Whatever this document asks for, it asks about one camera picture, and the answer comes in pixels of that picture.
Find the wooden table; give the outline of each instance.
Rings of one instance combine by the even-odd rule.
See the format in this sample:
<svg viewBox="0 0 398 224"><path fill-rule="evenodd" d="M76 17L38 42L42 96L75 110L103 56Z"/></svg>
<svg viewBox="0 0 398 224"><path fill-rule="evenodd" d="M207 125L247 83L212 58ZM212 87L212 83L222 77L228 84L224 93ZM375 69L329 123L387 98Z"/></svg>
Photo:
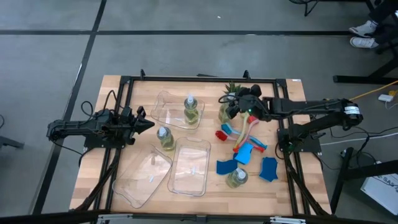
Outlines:
<svg viewBox="0 0 398 224"><path fill-rule="evenodd" d="M110 90L118 92L120 78L121 76L116 75L104 76L96 102L96 111L103 107L106 95ZM286 81L290 99L295 101L305 100L301 80ZM187 134L183 131L174 129L172 129L172 133L176 139L182 136L188 136L205 139L211 143L206 193L202 197L190 197L169 192L167 182L170 174L167 174L153 196L140 209L132 208L124 199L114 194L111 207L112 212L264 216L292 214L284 161L277 159L278 180L266 182L258 177L262 158L276 158L274 148L277 142L277 121L268 123L260 122L252 130L252 135L260 139L264 144L267 144L268 149L262 154L254 150L250 163L246 166L239 165L249 173L249 179L246 184L236 189L231 189L225 183L226 176L216 174L216 161L229 160L233 156L232 148L234 142L223 142L215 136L215 132L220 129L221 125L218 120L220 104L217 101L218 98L223 95L225 89L224 84L225 83L217 82L134 82L131 98L133 113L135 113L138 106L143 106L148 114L146 118L154 122L155 120L150 116L150 111L154 107L157 95L162 90L177 96L187 96L188 93L191 93L195 98L205 102L205 112L195 134ZM240 84L246 87L252 85L250 83ZM274 96L271 84L261 83L259 85L263 96ZM124 98L126 94L127 90L124 88ZM114 104L115 101L110 97L108 107L113 108ZM303 124L309 121L308 116L294 116L295 123ZM232 120L232 125L236 129L241 129L242 119L240 116ZM127 146L123 149L119 163L118 177L123 174L126 167L131 162L131 157L135 149L148 143L160 148L160 142L156 138L156 131L159 127L159 124L156 123L153 128L148 129L140 135L135 135L135 145ZM173 158L173 153L174 152L168 153L168 156ZM300 156L307 188L311 191L312 195L323 209L330 212L329 200L319 161L311 153L300 153ZM82 159L70 208L79 206L97 184L103 157L104 149L93 149ZM109 184L106 184L103 190L100 208L104 208L108 186ZM298 202L298 210L302 213L302 200L297 186L295 187L295 193Z"/></svg>

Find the bottle cap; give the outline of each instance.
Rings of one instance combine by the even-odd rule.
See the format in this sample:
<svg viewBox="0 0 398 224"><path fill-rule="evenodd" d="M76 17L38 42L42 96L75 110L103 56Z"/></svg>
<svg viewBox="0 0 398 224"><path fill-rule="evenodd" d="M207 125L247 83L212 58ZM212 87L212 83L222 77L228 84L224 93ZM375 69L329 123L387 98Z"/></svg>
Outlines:
<svg viewBox="0 0 398 224"><path fill-rule="evenodd" d="M243 180L246 177L246 173L241 168L236 168L236 172L238 172L238 178Z"/></svg>
<svg viewBox="0 0 398 224"><path fill-rule="evenodd" d="M164 127L159 128L159 136L162 137L166 134L166 129Z"/></svg>
<svg viewBox="0 0 398 224"><path fill-rule="evenodd" d="M188 103L189 104L193 103L193 96L191 94L188 95Z"/></svg>

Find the green plant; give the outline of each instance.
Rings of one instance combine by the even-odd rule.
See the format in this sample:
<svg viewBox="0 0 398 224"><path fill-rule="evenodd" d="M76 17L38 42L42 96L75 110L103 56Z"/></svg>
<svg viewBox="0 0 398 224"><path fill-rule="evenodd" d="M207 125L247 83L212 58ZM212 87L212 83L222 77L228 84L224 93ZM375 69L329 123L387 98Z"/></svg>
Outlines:
<svg viewBox="0 0 398 224"><path fill-rule="evenodd" d="M225 94L228 93L237 93L241 90L241 85L235 85L234 82L229 82L229 86L225 85L227 91L224 91Z"/></svg>

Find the concrete floor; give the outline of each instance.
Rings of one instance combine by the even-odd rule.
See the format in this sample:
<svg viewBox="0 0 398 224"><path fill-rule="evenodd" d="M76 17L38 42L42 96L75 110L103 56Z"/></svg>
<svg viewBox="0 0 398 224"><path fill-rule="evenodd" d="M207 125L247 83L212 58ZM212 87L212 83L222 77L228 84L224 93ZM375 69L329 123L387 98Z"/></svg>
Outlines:
<svg viewBox="0 0 398 224"><path fill-rule="evenodd" d="M0 29L91 30L99 6L100 0L0 0ZM287 0L108 0L99 29L346 30L364 22L367 13L364 3L353 2L321 2L310 16L303 17L303 6ZM252 77L300 78L308 100L349 98L379 87L332 82L333 75L368 75L392 57L389 52L376 55L372 50L354 49L348 40L321 36L97 36L72 119L86 118L80 103L96 102L103 75L138 75L141 68L147 75L240 77L247 69ZM47 124L62 117L87 41L87 35L0 35L0 114L6 119L0 135L25 142L23 150L4 147L0 151L0 216L29 213L51 148L45 137ZM398 75L397 70L389 76L394 75ZM377 94L358 103L365 117L362 128L380 131L398 126L398 109L386 110ZM336 135L344 134L338 128L333 130ZM329 133L322 138L322 142L332 141L337 140ZM397 159L396 141L397 137L373 140L366 151L380 161ZM65 145L81 150L82 142L82 138L70 138ZM339 152L361 144L325 146L322 159L331 167L339 167ZM68 210L77 160L76 154L62 151L45 213ZM323 173L331 197L337 172L325 168ZM350 196L345 190L336 214L397 221L367 199L360 193Z"/></svg>

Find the shoe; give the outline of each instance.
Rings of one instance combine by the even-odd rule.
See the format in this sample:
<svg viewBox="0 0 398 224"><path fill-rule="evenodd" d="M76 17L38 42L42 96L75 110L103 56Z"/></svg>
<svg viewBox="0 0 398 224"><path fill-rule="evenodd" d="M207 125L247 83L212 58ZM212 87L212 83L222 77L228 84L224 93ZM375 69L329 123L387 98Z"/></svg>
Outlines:
<svg viewBox="0 0 398 224"><path fill-rule="evenodd" d="M351 27L348 30L353 34L361 37L369 37L368 34L373 34L376 31L377 24L372 21L366 21L365 24L357 27Z"/></svg>
<svg viewBox="0 0 398 224"><path fill-rule="evenodd" d="M362 37L352 37L349 43L353 47L372 49L377 47L379 44L374 41L374 38L362 38Z"/></svg>

